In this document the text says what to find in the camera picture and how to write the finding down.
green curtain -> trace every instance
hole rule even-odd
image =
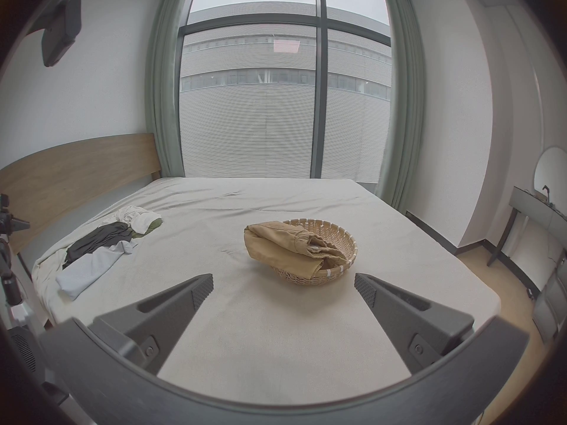
[[[377,195],[406,212],[425,110],[423,45],[412,0],[386,0],[392,38],[390,126]]]
[[[185,0],[161,0],[146,62],[146,126],[154,133],[162,176],[185,176],[175,94],[175,46]]]

mattress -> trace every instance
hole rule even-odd
[[[126,205],[160,213],[163,224],[71,301],[55,280],[66,247]],[[293,218],[349,231],[358,242],[349,272],[322,286],[298,286],[248,256],[246,225]],[[500,311],[498,296],[456,257],[349,180],[160,179],[55,244],[32,278],[55,323],[76,317],[88,325],[212,273],[214,291],[158,377],[225,400],[298,405],[369,393],[410,376],[355,290],[356,272],[470,313],[475,329]]]

wicker basket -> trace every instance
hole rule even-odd
[[[334,244],[335,247],[342,251],[348,259],[345,265],[336,266],[332,269],[320,269],[315,276],[310,279],[297,277],[294,274],[272,266],[273,270],[280,274],[280,276],[284,279],[298,285],[321,285],[323,283],[327,283],[329,280],[340,277],[354,263],[354,259],[358,253],[358,247],[354,238],[344,228],[341,228],[334,223],[315,219],[293,219],[285,220],[283,223],[301,225],[306,230],[321,236],[325,241]]]

headboard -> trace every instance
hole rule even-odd
[[[10,212],[31,224],[10,237],[14,253],[62,216],[98,195],[159,172],[153,134],[81,140],[30,154],[0,170]]]

wooden floor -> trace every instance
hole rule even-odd
[[[488,267],[486,262],[490,258],[490,252],[484,247],[465,252],[458,258],[500,296],[500,316],[529,333],[529,343],[518,366],[484,412],[480,425],[488,425],[514,401],[533,377],[548,347],[543,344],[531,318],[534,303],[528,298],[526,287],[514,274],[498,260]]]

